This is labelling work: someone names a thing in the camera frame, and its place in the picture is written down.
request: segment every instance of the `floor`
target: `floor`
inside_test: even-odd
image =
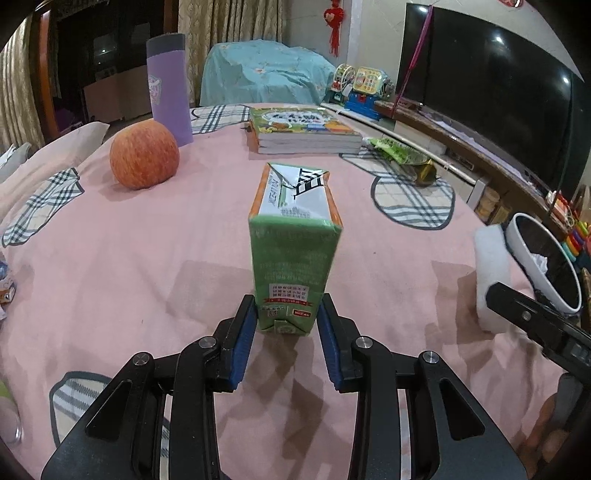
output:
[[[149,118],[152,118],[152,113],[146,113],[145,115],[141,115],[137,118],[132,118],[131,120],[117,120],[115,122],[112,122],[111,126],[107,130],[107,133],[105,135],[105,139],[103,140],[103,142],[106,142],[113,135],[115,135],[117,132],[123,130],[125,127],[136,124],[136,123],[141,122],[143,120],[147,120]]]

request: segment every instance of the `screw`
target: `screw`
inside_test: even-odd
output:
[[[439,361],[439,355],[429,350],[428,352],[423,353],[423,360],[428,364],[436,364]]]
[[[136,353],[134,355],[133,363],[140,367],[141,365],[145,365],[150,360],[150,354],[146,352]]]
[[[355,345],[359,348],[370,348],[374,344],[374,341],[369,337],[359,337],[355,340]]]
[[[216,346],[217,340],[214,337],[203,337],[199,340],[199,346],[201,348],[211,348]]]

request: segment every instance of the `blue blanket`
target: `blue blanket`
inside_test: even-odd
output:
[[[267,40],[219,43],[205,62],[200,104],[318,105],[334,72],[328,60],[305,48]]]

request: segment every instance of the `water bottle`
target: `water bottle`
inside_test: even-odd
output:
[[[187,93],[185,36],[168,33],[146,42],[148,87],[154,120],[182,147],[193,142]]]

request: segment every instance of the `red ornament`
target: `red ornament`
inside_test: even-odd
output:
[[[335,57],[339,56],[340,25],[345,19],[345,10],[339,5],[340,0],[332,0],[332,8],[324,11],[324,20],[333,29],[330,35],[330,52]]]

